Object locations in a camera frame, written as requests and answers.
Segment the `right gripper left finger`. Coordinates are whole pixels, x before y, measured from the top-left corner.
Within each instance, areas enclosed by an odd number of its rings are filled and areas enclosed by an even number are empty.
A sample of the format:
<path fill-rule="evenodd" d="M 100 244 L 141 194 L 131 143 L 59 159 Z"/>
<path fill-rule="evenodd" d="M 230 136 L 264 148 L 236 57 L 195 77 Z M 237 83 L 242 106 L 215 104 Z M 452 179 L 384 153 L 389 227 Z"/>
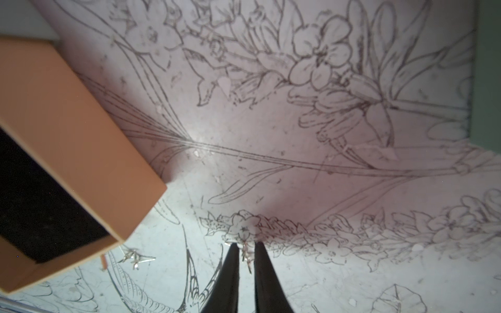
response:
<path fill-rule="evenodd" d="M 237 313 L 240 283 L 240 250 L 230 245 L 220 273 L 202 313 Z"/>

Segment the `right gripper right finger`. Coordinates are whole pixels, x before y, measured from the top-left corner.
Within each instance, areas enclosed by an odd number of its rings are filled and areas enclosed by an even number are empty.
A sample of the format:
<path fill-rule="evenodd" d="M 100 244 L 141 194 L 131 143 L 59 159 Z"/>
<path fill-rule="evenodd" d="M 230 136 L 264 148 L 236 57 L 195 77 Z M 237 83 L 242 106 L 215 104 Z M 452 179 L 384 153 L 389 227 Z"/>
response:
<path fill-rule="evenodd" d="M 263 242 L 254 247 L 254 298 L 257 313 L 293 313 Z"/>

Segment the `silver star earring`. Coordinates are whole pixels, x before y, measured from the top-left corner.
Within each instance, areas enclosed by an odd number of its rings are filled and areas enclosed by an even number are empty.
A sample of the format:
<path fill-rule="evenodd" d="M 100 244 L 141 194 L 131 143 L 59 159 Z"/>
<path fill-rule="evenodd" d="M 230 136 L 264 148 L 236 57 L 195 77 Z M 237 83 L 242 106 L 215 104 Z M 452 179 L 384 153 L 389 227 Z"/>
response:
<path fill-rule="evenodd" d="M 156 260 L 155 257 L 142 255 L 137 250 L 134 249 L 120 248 L 120 250 L 123 254 L 123 257 L 120 259 L 119 263 L 125 263 L 130 261 L 131 264 L 133 265 L 134 270 L 139 270 L 139 266 L 142 263 L 149 263 Z"/>
<path fill-rule="evenodd" d="M 246 241 L 242 242 L 241 258 L 242 258 L 242 262 L 246 263 L 247 268 L 249 270 L 249 273 L 252 274 L 253 273 L 252 266 L 253 266 L 254 257 L 253 257 L 253 252 L 252 252 L 248 242 L 246 242 Z"/>

